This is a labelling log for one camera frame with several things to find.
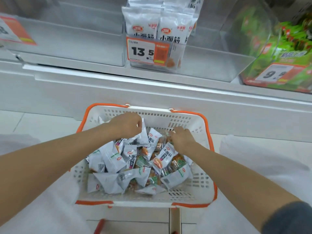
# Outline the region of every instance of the forearm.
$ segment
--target forearm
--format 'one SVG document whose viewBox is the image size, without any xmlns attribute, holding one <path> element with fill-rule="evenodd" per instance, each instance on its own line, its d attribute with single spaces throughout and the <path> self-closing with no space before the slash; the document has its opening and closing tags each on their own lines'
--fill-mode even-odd
<svg viewBox="0 0 312 234">
<path fill-rule="evenodd" d="M 117 139 L 109 124 L 0 156 L 0 226 L 66 171 Z"/>
<path fill-rule="evenodd" d="M 280 207 L 297 197 L 255 171 L 199 144 L 187 156 L 211 177 L 228 200 L 261 231 L 263 223 Z"/>
</svg>

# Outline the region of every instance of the left hand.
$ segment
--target left hand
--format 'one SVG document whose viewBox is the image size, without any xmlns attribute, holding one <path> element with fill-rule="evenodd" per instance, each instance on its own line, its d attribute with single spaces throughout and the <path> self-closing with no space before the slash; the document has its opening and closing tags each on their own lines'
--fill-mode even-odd
<svg viewBox="0 0 312 234">
<path fill-rule="evenodd" d="M 108 122 L 115 139 L 129 139 L 142 132 L 142 118 L 134 112 L 115 116 Z"/>
</svg>

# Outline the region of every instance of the barcode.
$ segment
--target barcode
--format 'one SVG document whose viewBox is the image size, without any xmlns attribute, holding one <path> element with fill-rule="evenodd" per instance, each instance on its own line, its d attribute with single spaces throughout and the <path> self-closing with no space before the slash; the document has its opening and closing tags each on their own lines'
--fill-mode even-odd
<svg viewBox="0 0 312 234">
<path fill-rule="evenodd" d="M 167 178 L 163 178 L 163 181 L 164 181 L 165 183 L 167 183 L 167 184 L 170 183 L 169 180 L 168 180 Z"/>
<path fill-rule="evenodd" d="M 101 171 L 101 170 L 104 168 L 104 166 L 105 166 L 103 163 L 99 163 L 98 165 L 99 165 L 99 170 L 100 170 L 100 171 Z"/>
<path fill-rule="evenodd" d="M 123 181 L 124 179 L 126 179 L 124 173 L 120 173 L 119 176 L 120 176 L 120 179 L 121 179 L 122 181 Z"/>
<path fill-rule="evenodd" d="M 154 59 L 165 62 L 167 59 L 167 53 L 167 49 L 161 49 L 160 47 L 158 47 Z"/>
</svg>

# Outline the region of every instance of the person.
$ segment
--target person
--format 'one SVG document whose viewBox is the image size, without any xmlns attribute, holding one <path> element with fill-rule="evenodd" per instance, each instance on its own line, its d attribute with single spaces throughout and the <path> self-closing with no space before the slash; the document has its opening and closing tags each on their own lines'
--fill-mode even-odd
<svg viewBox="0 0 312 234">
<path fill-rule="evenodd" d="M 17 218 L 88 154 L 112 140 L 134 137 L 141 130 L 141 117 L 127 112 L 92 129 L 0 156 L 0 225 Z M 175 149 L 198 164 L 259 232 L 312 232 L 308 204 L 255 171 L 206 149 L 188 129 L 175 127 L 170 135 Z"/>
</svg>

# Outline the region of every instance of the hand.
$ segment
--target hand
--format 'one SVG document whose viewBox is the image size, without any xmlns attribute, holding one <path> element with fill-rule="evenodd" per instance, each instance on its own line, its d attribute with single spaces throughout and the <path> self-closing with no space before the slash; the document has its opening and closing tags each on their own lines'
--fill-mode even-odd
<svg viewBox="0 0 312 234">
<path fill-rule="evenodd" d="M 174 127 L 174 131 L 170 131 L 169 134 L 174 143 L 174 149 L 180 154 L 189 157 L 188 151 L 193 144 L 196 144 L 189 129 L 184 129 L 182 126 Z"/>
<path fill-rule="evenodd" d="M 115 116 L 108 122 L 115 139 L 129 139 L 142 132 L 142 118 L 134 112 Z"/>
</svg>

